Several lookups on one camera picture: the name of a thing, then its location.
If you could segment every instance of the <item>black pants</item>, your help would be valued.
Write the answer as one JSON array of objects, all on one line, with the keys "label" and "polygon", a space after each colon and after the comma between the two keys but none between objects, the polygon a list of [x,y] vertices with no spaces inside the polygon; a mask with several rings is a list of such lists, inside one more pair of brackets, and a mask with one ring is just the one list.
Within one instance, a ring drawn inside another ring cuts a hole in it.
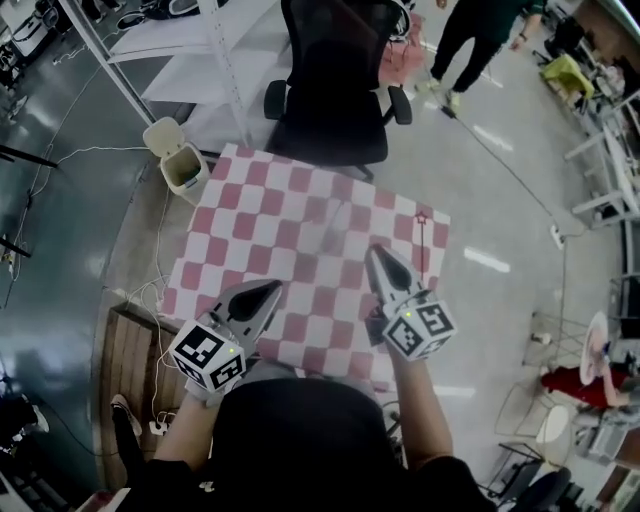
[{"label": "black pants", "polygon": [[22,397],[0,399],[0,446],[11,446],[13,436],[35,423],[38,423],[36,413]]},{"label": "black pants", "polygon": [[120,459],[127,470],[126,487],[132,487],[144,471],[144,455],[138,446],[138,440],[133,433],[127,413],[119,407],[114,407],[111,419],[116,431]]},{"label": "black pants", "polygon": [[[115,9],[118,7],[118,2],[116,0],[102,0],[104,4],[110,9]],[[100,17],[100,11],[98,7],[96,7],[96,3],[94,0],[82,0],[82,9],[89,18],[92,20],[97,20]]]},{"label": "black pants", "polygon": [[438,45],[438,53],[431,68],[431,76],[436,80],[442,80],[454,55],[460,51],[464,43],[475,37],[469,63],[453,86],[455,92],[465,92],[471,87],[502,46],[502,43],[477,36],[475,20],[469,14],[460,8],[460,4],[453,9],[444,27],[442,39]]}]

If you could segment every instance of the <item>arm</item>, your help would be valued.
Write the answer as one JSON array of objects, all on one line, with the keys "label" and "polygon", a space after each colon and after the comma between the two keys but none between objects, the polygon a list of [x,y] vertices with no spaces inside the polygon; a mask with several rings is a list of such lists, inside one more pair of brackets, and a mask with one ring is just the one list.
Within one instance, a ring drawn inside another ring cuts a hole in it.
[{"label": "arm", "polygon": [[605,362],[601,368],[602,383],[604,385],[604,395],[607,398],[609,407],[623,407],[629,405],[629,393],[620,393],[613,385],[611,378],[611,368]]},{"label": "arm", "polygon": [[424,361],[405,361],[389,348],[398,387],[400,426],[409,468],[453,454],[451,432]]},{"label": "arm", "polygon": [[207,408],[205,403],[187,393],[153,458],[184,461],[193,471],[200,469],[209,456],[218,409]]},{"label": "arm", "polygon": [[518,51],[524,43],[526,43],[529,38],[536,33],[538,27],[540,26],[540,22],[542,20],[542,14],[532,14],[527,18],[527,21],[524,24],[524,28],[520,35],[513,40],[510,48],[513,51]]}]

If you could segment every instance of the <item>power strip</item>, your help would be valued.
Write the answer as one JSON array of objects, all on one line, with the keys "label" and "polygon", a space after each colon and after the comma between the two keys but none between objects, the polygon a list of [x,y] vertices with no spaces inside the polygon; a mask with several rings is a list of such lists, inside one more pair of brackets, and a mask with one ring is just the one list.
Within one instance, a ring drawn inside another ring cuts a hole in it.
[{"label": "power strip", "polygon": [[169,425],[164,421],[151,420],[149,422],[149,430],[154,436],[164,436],[169,432]]},{"label": "power strip", "polygon": [[558,226],[556,226],[555,224],[551,226],[550,232],[551,232],[551,238],[553,238],[553,241],[556,244],[556,247],[558,248],[558,250],[563,251],[564,237],[560,234],[560,230],[558,229]]}]

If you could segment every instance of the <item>white trash bin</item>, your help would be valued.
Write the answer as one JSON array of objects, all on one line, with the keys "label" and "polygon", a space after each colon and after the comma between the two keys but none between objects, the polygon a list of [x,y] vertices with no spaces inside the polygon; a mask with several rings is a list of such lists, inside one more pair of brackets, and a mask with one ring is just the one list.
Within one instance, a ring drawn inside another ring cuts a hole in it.
[{"label": "white trash bin", "polygon": [[209,179],[209,166],[198,148],[186,142],[180,125],[171,117],[163,117],[149,126],[142,138],[160,157],[160,170],[173,193],[197,206]]}]

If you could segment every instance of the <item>red and white checkered cloth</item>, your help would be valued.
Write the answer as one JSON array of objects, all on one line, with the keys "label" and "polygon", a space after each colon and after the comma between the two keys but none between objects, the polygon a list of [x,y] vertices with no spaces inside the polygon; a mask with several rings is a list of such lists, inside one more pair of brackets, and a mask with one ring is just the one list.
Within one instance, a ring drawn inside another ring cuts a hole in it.
[{"label": "red and white checkered cloth", "polygon": [[373,185],[228,144],[191,219],[162,313],[198,318],[228,286],[280,279],[283,300],[258,341],[261,355],[390,390],[386,348],[371,346],[364,325],[376,305],[365,251],[376,242],[395,249],[435,289],[449,223],[447,215]]}]

